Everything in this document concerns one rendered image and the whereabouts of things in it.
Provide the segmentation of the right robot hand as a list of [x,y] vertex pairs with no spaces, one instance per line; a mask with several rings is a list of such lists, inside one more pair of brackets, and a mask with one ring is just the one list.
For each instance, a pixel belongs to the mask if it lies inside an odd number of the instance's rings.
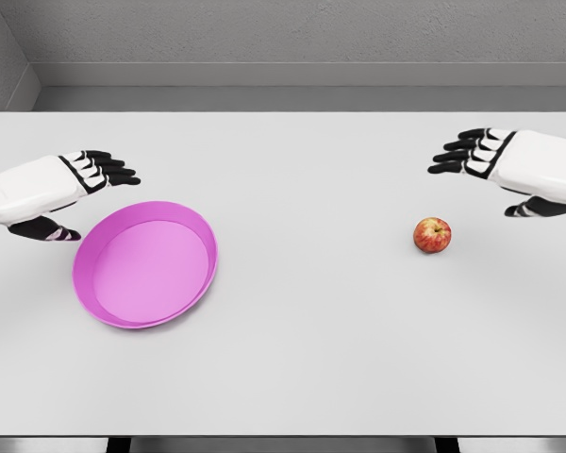
[[533,130],[475,128],[443,146],[427,172],[464,174],[527,196],[506,208],[514,218],[566,214],[566,139]]

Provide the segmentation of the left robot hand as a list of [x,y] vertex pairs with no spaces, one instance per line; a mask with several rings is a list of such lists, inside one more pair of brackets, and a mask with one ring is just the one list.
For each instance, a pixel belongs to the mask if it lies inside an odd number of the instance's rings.
[[0,173],[0,226],[41,242],[75,242],[81,235],[47,215],[109,187],[135,186],[136,172],[99,150],[45,156]]

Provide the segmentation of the red yellow apple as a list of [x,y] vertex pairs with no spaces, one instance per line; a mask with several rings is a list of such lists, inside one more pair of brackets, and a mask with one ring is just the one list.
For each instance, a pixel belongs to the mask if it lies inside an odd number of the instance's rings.
[[452,240],[452,229],[447,222],[438,217],[421,220],[413,231],[413,242],[426,254],[440,253]]

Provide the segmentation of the pink round plate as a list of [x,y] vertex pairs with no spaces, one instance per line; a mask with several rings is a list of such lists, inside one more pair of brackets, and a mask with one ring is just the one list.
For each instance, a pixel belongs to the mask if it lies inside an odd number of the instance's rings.
[[175,319],[206,293],[218,243],[196,211],[167,201],[127,206],[100,221],[75,254],[81,306],[113,327],[141,329]]

